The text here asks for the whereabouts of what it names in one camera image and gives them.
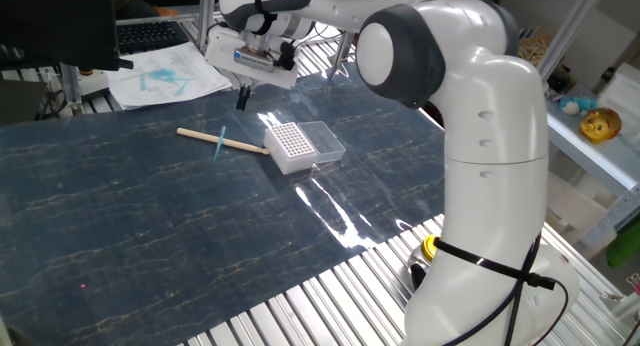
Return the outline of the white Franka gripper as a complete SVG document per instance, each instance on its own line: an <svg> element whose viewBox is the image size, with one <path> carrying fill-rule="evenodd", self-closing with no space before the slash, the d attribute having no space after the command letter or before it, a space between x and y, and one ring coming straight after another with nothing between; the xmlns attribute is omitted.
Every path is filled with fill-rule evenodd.
<svg viewBox="0 0 640 346"><path fill-rule="evenodd" d="M298 77L297 48L292 41L270 35L237 32L213 26L205 60L240 87L236 109L244 111L251 87L271 84L292 89Z"/></svg>

